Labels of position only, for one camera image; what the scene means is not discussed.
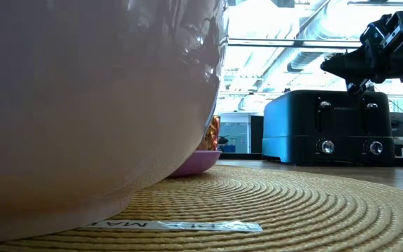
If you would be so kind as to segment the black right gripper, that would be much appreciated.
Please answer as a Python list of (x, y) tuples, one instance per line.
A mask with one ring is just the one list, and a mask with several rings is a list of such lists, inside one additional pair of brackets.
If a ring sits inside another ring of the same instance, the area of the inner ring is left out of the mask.
[[(323, 71), (343, 79), (370, 78), (374, 83), (398, 78), (403, 69), (395, 69), (395, 60), (403, 54), (403, 11), (383, 15), (367, 25), (360, 36), (362, 46), (352, 52), (335, 53), (320, 65)], [(366, 91), (368, 79), (346, 80), (349, 95)]]

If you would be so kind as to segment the white placemat label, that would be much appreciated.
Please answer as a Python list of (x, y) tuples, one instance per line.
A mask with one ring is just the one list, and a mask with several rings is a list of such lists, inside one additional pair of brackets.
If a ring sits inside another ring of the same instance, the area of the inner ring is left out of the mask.
[(103, 220), (91, 223), (86, 228), (108, 228), (128, 230), (203, 230), (228, 232), (262, 232), (258, 223), (238, 220), (220, 222), (164, 221), (164, 220)]

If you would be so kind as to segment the amber plastic cup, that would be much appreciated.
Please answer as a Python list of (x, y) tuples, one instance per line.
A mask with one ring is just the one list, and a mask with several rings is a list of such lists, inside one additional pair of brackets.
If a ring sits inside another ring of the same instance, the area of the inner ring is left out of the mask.
[(220, 116), (214, 115), (208, 129), (197, 147), (198, 151), (216, 151), (220, 133)]

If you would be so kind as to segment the large white bowl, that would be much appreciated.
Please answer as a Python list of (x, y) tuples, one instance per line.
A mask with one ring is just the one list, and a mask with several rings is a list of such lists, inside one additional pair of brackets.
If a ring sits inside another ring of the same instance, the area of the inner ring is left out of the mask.
[(0, 0), (0, 242), (124, 211), (205, 135), (228, 0)]

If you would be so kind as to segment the purple plate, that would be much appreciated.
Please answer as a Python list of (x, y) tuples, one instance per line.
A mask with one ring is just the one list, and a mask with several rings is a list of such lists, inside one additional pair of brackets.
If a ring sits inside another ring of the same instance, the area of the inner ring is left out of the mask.
[(218, 150), (196, 150), (170, 177), (200, 174), (212, 168), (221, 153)]

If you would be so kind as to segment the black aluminium table frame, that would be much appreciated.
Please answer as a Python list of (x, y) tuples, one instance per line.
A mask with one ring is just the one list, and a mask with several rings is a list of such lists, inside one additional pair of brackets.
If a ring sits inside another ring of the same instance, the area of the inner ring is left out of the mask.
[[(280, 162), (276, 157), (263, 157), (261, 153), (221, 153), (219, 160), (267, 160)], [(339, 165), (339, 166), (349, 166), (349, 167), (403, 167), (403, 157), (395, 157), (394, 161), (388, 164), (376, 164), (374, 162), (368, 161), (310, 161), (307, 163), (301, 162), (286, 162), (286, 165), (297, 165), (297, 166), (326, 166), (326, 165)]]

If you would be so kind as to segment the black four-slot toaster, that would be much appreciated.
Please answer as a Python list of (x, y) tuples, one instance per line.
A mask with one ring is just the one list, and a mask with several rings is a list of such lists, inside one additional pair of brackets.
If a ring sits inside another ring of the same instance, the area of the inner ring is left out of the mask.
[(382, 92), (295, 90), (264, 108), (262, 154), (284, 163), (395, 162), (388, 97)]

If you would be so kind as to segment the round woven tan placemat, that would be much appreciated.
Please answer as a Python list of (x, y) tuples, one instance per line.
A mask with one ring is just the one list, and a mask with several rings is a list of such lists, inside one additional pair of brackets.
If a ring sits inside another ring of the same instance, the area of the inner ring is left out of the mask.
[(214, 167), (138, 191), (111, 220), (241, 221), (262, 232), (80, 227), (0, 252), (403, 252), (403, 190), (298, 171)]

